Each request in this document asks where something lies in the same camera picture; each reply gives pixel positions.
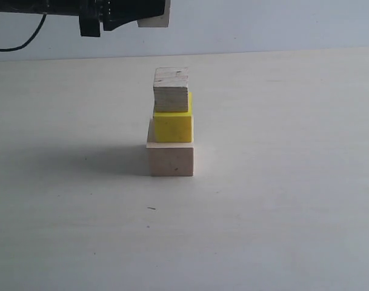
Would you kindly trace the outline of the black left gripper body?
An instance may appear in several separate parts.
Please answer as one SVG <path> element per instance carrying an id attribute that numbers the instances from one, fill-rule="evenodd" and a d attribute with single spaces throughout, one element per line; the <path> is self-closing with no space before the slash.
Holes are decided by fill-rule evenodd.
<path id="1" fill-rule="evenodd" d="M 47 13 L 78 17 L 82 37 L 100 37 L 101 23 L 110 4 L 111 1 L 47 1 Z"/>

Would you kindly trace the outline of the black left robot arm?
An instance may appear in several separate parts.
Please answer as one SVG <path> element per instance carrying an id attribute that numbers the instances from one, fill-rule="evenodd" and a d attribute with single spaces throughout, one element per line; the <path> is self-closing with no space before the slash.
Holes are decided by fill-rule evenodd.
<path id="1" fill-rule="evenodd" d="M 0 12 L 77 16 L 81 36 L 100 37 L 129 22 L 162 16 L 165 1 L 0 0 Z"/>

